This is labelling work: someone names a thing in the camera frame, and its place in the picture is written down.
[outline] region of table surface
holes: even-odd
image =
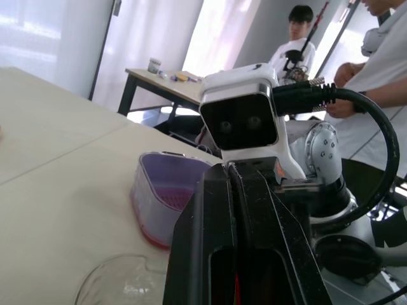
[[[162,79],[157,74],[148,72],[146,69],[126,69],[126,72],[146,81],[152,85],[155,85],[165,91],[171,92],[178,97],[181,97],[189,102],[192,102],[196,105],[200,104],[200,89],[201,83],[194,83],[191,81],[182,82],[182,81],[171,81],[170,79]],[[190,76],[192,78],[197,78],[195,75],[189,72],[179,72],[179,71],[164,71],[168,77],[171,77],[175,73],[181,73],[185,76]]]
[[[73,304],[113,255],[164,270],[129,201],[139,156],[220,160],[18,69],[0,69],[0,90],[0,304]]]

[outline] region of black hair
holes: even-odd
[[[314,13],[308,5],[297,5],[293,8],[288,20],[294,22],[308,22],[310,23],[314,19]]]

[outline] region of transparent plastic dish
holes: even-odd
[[[168,152],[149,152],[139,159],[130,195],[147,240],[169,248],[174,226],[210,164]]]
[[[147,268],[138,255],[107,259],[85,278],[74,305],[157,305],[162,304],[165,272]]]

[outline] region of person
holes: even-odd
[[[362,0],[373,16],[390,8],[407,11],[407,0]],[[361,92],[376,102],[397,133],[401,159],[397,172],[407,173],[407,13],[391,27],[383,43],[366,63],[343,64],[335,84]],[[347,100],[327,105],[325,120],[335,126],[343,176],[359,203],[366,202],[379,183],[387,160],[384,137],[369,114]]]
[[[307,5],[297,5],[291,11],[288,17],[290,41],[279,46],[270,60],[270,64],[274,67],[279,81],[281,81],[286,75],[286,71],[284,71],[284,66],[287,62],[286,52],[290,50],[301,51],[307,40],[307,34],[311,28],[311,21],[313,18],[314,13]],[[308,43],[303,57],[304,59],[302,62],[299,62],[298,67],[305,67],[304,72],[306,74],[311,69],[315,57],[315,46],[311,42]]]

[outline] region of white shirt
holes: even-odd
[[[304,47],[306,38],[301,38],[299,40],[293,40],[282,46],[279,46],[277,51],[274,53],[272,59],[270,60],[270,64],[275,69],[277,73],[277,78],[280,80],[286,75],[286,71],[283,71],[284,66],[286,65],[287,58],[286,52],[290,50],[298,50],[301,51]],[[298,63],[298,67],[305,66],[307,67],[307,71],[311,70],[312,63],[314,62],[315,57],[315,46],[313,43],[309,42],[307,47],[304,51],[304,61]]]
[[[363,92],[407,77],[407,13],[391,28],[377,52],[346,88]],[[407,173],[407,107],[382,109],[391,120],[400,145],[400,166],[397,176]],[[369,114],[355,114],[346,119],[325,120],[335,126],[342,158],[363,162],[384,170],[387,153],[384,137]]]

